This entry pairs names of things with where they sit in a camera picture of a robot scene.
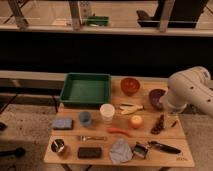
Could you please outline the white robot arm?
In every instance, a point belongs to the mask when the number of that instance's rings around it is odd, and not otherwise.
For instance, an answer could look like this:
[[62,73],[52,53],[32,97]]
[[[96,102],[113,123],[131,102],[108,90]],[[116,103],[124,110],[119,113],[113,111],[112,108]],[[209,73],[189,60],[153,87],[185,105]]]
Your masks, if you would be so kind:
[[192,104],[213,118],[213,91],[207,87],[210,80],[209,71],[201,66],[172,74],[168,91],[160,98],[163,108],[168,113],[182,113]]

